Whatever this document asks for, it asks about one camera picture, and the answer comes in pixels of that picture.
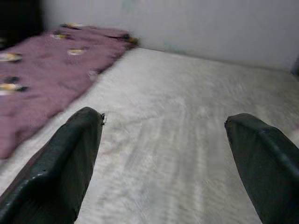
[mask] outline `bed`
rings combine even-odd
[[[133,49],[1,161],[0,191],[61,124],[89,106],[107,120],[76,224],[260,224],[224,122],[248,112],[298,143],[298,87],[280,71]]]

